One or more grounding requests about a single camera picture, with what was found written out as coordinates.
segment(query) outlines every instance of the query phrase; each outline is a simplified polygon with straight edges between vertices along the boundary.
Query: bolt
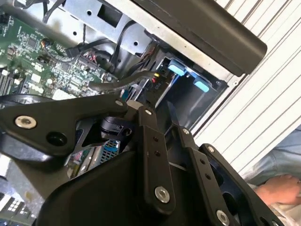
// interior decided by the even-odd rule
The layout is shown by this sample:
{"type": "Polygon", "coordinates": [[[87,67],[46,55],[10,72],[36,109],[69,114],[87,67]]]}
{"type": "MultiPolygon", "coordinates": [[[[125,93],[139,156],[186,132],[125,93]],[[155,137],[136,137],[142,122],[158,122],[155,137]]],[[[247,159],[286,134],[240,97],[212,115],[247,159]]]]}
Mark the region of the bolt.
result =
{"type": "Polygon", "coordinates": [[[119,106],[123,106],[123,103],[119,100],[116,100],[115,103],[118,104],[119,106]]]}
{"type": "Polygon", "coordinates": [[[227,217],[227,215],[223,211],[218,210],[216,212],[216,215],[217,215],[217,218],[219,219],[219,221],[222,223],[222,225],[225,225],[225,226],[230,225],[229,218],[227,217]]]}
{"type": "Polygon", "coordinates": [[[37,126],[37,121],[33,117],[22,115],[16,118],[15,124],[23,129],[32,129],[37,126]]]}
{"type": "Polygon", "coordinates": [[[170,200],[168,191],[162,186],[155,188],[155,196],[162,203],[168,203],[170,200]]]}
{"type": "Polygon", "coordinates": [[[272,221],[274,226],[279,226],[279,224],[276,221],[272,221]]]}
{"type": "Polygon", "coordinates": [[[145,110],[145,112],[147,113],[147,114],[149,114],[149,115],[152,115],[152,113],[151,113],[151,111],[150,110],[145,110]]]}
{"type": "Polygon", "coordinates": [[[211,147],[211,146],[208,146],[208,147],[207,147],[207,149],[208,149],[208,151],[210,151],[211,153],[214,153],[214,149],[213,149],[213,147],[211,147]]]}
{"type": "Polygon", "coordinates": [[[183,132],[187,135],[189,134],[189,131],[187,129],[183,129],[183,132]]]}

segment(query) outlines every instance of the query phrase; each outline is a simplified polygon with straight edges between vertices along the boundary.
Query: green circuit board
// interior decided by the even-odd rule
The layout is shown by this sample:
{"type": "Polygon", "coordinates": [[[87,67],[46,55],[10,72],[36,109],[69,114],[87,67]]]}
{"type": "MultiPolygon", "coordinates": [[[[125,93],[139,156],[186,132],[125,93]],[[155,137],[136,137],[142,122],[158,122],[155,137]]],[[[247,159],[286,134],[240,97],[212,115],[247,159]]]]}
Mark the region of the green circuit board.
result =
{"type": "MultiPolygon", "coordinates": [[[[0,96],[29,93],[52,98],[58,90],[71,98],[93,96],[98,93],[88,88],[89,81],[116,80],[88,55],[78,57],[72,63],[56,62],[42,48],[41,42],[47,37],[12,16],[5,13],[0,16],[0,68],[4,70],[1,76],[9,75],[13,81],[5,92],[0,90],[0,96]]],[[[55,58],[68,60],[65,47],[59,43],[52,41],[48,50],[55,58]]]]}

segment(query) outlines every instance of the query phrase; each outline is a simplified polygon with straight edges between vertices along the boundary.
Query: white wall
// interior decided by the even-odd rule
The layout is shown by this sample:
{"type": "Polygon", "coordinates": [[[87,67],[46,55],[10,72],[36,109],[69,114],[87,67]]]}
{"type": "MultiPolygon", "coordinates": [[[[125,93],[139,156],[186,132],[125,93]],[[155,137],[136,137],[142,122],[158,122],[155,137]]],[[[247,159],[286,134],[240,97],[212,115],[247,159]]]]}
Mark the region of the white wall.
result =
{"type": "Polygon", "coordinates": [[[196,136],[244,172],[301,124],[301,1],[217,0],[268,53],[196,136]]]}

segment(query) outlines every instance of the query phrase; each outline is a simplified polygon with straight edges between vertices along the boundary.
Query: person's hand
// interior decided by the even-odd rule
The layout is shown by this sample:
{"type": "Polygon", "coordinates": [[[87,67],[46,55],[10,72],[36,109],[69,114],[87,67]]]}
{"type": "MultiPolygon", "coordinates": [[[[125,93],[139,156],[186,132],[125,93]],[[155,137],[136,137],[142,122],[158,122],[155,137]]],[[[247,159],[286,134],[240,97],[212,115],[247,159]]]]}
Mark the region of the person's hand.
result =
{"type": "Polygon", "coordinates": [[[291,175],[282,175],[269,179],[264,185],[255,189],[257,195],[266,205],[276,202],[281,204],[301,204],[301,182],[291,175]]]}

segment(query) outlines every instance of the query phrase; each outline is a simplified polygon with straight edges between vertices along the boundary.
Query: wire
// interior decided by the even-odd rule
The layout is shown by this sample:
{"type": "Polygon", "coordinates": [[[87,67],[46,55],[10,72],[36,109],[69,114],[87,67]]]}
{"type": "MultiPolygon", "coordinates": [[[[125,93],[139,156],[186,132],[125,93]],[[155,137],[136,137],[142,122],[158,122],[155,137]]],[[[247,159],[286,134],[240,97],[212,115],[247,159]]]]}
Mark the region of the wire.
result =
{"type": "Polygon", "coordinates": [[[43,17],[43,23],[47,24],[51,14],[61,5],[65,2],[66,0],[57,0],[53,6],[50,8],[50,10],[47,11],[47,13],[43,17]]]}
{"type": "Polygon", "coordinates": [[[47,13],[47,11],[48,11],[48,4],[47,4],[47,2],[43,2],[43,12],[44,12],[44,16],[46,15],[46,13],[47,13]]]}
{"type": "Polygon", "coordinates": [[[45,45],[45,41],[42,40],[41,45],[42,45],[44,51],[47,53],[47,55],[50,56],[50,58],[53,59],[55,62],[60,63],[60,64],[70,64],[70,63],[76,61],[80,57],[80,55],[78,55],[77,57],[75,57],[69,61],[59,60],[49,52],[49,50],[47,49],[47,47],[45,45]]]}
{"type": "Polygon", "coordinates": [[[20,103],[19,101],[26,101],[32,104],[37,102],[49,102],[49,101],[53,101],[53,99],[34,95],[34,94],[10,94],[5,96],[0,96],[0,105],[4,105],[4,106],[23,105],[23,103],[20,103]]]}
{"type": "Polygon", "coordinates": [[[135,73],[135,71],[137,71],[140,67],[142,67],[148,60],[144,60],[144,61],[141,61],[141,62],[138,62],[137,64],[133,65],[128,71],[127,73],[125,74],[125,76],[123,75],[121,78],[125,77],[129,77],[131,76],[132,74],[135,73]]]}
{"type": "Polygon", "coordinates": [[[105,59],[108,59],[108,60],[110,60],[110,58],[112,57],[112,55],[110,53],[108,53],[107,51],[104,51],[104,50],[96,51],[95,55],[97,57],[105,58],[105,59]]]}
{"type": "Polygon", "coordinates": [[[119,56],[119,52],[120,52],[120,45],[121,45],[121,42],[122,42],[123,35],[126,32],[126,30],[134,24],[136,24],[136,22],[134,20],[131,20],[122,29],[122,32],[121,32],[121,34],[118,38],[117,45],[115,47],[114,53],[113,53],[113,55],[110,59],[110,63],[113,64],[112,73],[115,71],[115,68],[116,68],[116,65],[117,65],[117,62],[118,62],[118,56],[119,56]]]}
{"type": "Polygon", "coordinates": [[[121,78],[123,78],[125,76],[129,77],[131,76],[133,73],[135,73],[135,71],[137,71],[140,67],[142,67],[146,62],[149,61],[149,59],[152,57],[153,53],[155,52],[156,47],[154,47],[150,52],[148,52],[140,62],[138,62],[137,64],[133,65],[126,74],[124,74],[121,78]]]}
{"type": "Polygon", "coordinates": [[[75,47],[66,49],[66,54],[67,54],[67,57],[76,57],[83,52],[87,52],[88,50],[90,50],[91,48],[93,48],[95,46],[99,46],[99,45],[103,45],[103,44],[107,44],[107,43],[112,43],[112,41],[109,39],[100,39],[100,40],[93,41],[89,44],[81,43],[75,47]]]}
{"type": "Polygon", "coordinates": [[[89,83],[89,87],[98,92],[101,91],[115,92],[115,91],[125,89],[135,83],[138,83],[142,79],[152,79],[154,76],[155,76],[154,72],[143,71],[113,83],[96,83],[91,81],[89,83]]]}
{"type": "Polygon", "coordinates": [[[84,29],[83,29],[83,44],[84,44],[85,41],[86,41],[86,30],[87,30],[87,25],[84,24],[84,29]]]}

